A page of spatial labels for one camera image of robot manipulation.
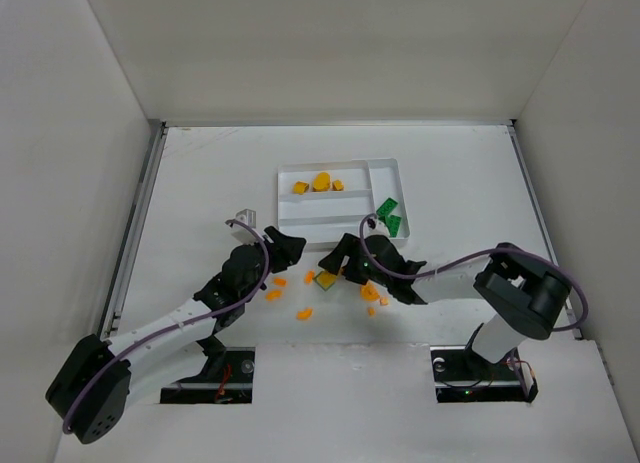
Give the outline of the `yellow long duplo brick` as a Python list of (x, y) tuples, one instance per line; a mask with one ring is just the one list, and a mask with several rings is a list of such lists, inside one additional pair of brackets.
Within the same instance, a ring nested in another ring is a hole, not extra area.
[(337, 274), (333, 274), (329, 271), (322, 270), (314, 278), (313, 281), (323, 290), (328, 291), (335, 283), (341, 278), (344, 273), (344, 269), (341, 268)]

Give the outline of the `green duplo plate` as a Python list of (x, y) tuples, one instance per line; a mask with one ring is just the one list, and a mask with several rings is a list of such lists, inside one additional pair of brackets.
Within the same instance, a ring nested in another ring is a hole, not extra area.
[(398, 207), (398, 202), (393, 198), (387, 198), (376, 210), (378, 218), (386, 218), (390, 216)]
[(396, 238), (402, 225), (402, 217), (398, 215), (387, 215), (384, 218), (384, 223), (389, 231), (391, 238)]

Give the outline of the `yellow curved duplo brick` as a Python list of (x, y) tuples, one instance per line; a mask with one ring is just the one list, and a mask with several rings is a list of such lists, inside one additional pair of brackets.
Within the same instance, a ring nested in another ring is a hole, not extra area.
[(327, 172), (320, 172), (312, 182), (313, 192), (326, 192), (331, 189), (331, 176)]

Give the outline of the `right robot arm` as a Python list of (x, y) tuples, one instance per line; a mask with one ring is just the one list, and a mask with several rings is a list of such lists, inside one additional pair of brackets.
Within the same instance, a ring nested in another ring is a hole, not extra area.
[(439, 268), (404, 258), (382, 235), (345, 234), (319, 267), (347, 281), (370, 281), (406, 305), (484, 300), (494, 316), (470, 337), (468, 350), (488, 363), (501, 361), (527, 339), (551, 336), (574, 282), (551, 262), (500, 243)]

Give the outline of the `orange elbow piece left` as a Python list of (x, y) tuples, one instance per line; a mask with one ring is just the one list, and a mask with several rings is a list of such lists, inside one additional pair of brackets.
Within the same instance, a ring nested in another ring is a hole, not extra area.
[(282, 290), (271, 290), (265, 295), (267, 301), (276, 301), (283, 296)]

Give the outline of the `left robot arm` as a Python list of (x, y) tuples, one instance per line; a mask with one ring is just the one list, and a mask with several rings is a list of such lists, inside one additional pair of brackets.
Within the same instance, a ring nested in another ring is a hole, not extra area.
[(79, 340), (45, 393), (62, 431), (82, 444), (104, 437), (151, 383), (187, 377), (208, 358), (215, 336), (234, 324), (272, 274), (296, 265), (307, 244), (268, 226), (235, 247), (220, 271), (185, 303), (128, 333)]

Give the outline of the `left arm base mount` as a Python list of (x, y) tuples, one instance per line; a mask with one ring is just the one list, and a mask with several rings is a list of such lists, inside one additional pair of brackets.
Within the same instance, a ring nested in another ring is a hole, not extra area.
[(194, 376), (161, 389), (165, 405), (244, 405), (253, 400), (255, 347), (227, 347), (216, 337), (200, 342), (207, 360)]

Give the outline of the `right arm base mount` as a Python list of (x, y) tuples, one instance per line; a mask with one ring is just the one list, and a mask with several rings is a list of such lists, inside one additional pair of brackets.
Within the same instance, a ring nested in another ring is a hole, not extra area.
[(531, 404), (539, 387), (529, 362), (511, 350), (498, 363), (489, 363), (462, 346), (430, 348), (438, 403)]

